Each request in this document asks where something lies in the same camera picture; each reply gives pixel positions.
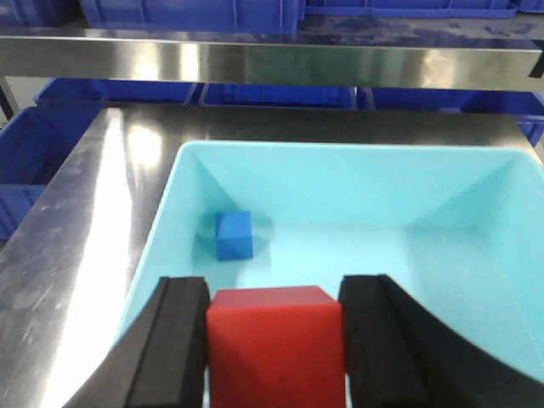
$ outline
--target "metal frame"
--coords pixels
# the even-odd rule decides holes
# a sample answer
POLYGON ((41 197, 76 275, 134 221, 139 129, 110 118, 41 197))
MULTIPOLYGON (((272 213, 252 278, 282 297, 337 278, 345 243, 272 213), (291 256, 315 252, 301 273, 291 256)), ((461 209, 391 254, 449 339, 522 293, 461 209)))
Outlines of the metal frame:
POLYGON ((5 76, 0 76, 0 108, 8 120, 20 110, 5 76))
POLYGON ((522 17, 308 18, 293 36, 4 28, 0 75, 544 91, 543 25, 522 17))

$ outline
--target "light blue bin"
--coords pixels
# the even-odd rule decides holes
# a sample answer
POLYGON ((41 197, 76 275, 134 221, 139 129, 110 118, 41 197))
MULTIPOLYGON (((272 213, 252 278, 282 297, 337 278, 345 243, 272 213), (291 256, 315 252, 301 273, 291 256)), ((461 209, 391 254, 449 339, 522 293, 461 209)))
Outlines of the light blue bin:
POLYGON ((544 381, 544 178, 521 150, 191 142, 178 154, 122 330, 159 276, 227 287, 389 274, 467 339, 544 381), (255 258, 219 262, 215 214, 252 212, 255 258))

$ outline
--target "blue cube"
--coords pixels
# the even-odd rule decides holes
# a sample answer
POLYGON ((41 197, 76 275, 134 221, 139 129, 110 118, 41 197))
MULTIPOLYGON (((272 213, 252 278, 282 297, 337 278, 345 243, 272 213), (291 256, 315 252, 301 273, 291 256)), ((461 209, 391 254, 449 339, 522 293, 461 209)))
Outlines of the blue cube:
POLYGON ((236 211, 216 214, 215 243, 220 261, 253 258, 251 213, 236 211))

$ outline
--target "blue plastic crate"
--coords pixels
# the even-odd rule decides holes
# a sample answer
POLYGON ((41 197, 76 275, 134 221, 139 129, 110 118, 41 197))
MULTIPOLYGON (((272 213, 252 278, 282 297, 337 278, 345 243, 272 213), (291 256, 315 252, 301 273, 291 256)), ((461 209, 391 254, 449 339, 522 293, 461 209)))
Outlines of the blue plastic crate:
POLYGON ((38 106, 100 109, 107 102, 189 104, 193 82, 54 78, 35 97, 38 106))
POLYGON ((544 134, 544 99, 538 93, 451 89, 359 88, 359 109, 514 115, 535 146, 544 134))
POLYGON ((80 0, 96 28, 293 33, 301 0, 80 0))
POLYGON ((0 239, 14 233, 97 113, 26 108, 0 132, 0 239))
POLYGON ((0 26, 55 27, 78 10, 77 0, 0 0, 0 26))
POLYGON ((201 105, 355 109, 354 89, 298 85, 204 85, 201 105))
POLYGON ((343 275, 387 271, 465 338, 544 381, 543 229, 544 172, 522 150, 191 142, 122 329, 161 275, 204 276, 212 293, 319 285, 336 296, 343 275), (254 258, 218 261, 216 214, 242 210, 254 258))
POLYGON ((44 189, 44 185, 0 184, 0 240, 11 238, 44 189))
POLYGON ((306 14, 375 17, 506 19, 516 14, 510 0, 308 0, 306 14))
POLYGON ((544 0, 513 0, 521 11, 544 13, 544 0))

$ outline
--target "stainless steel table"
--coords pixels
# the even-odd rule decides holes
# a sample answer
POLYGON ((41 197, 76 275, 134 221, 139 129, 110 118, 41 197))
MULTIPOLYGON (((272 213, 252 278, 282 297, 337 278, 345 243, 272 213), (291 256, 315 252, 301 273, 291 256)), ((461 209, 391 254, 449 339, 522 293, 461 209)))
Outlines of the stainless steel table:
POLYGON ((0 252, 2 408, 59 408, 104 358, 173 159, 194 139, 495 145, 534 155, 509 116, 103 110, 0 252))

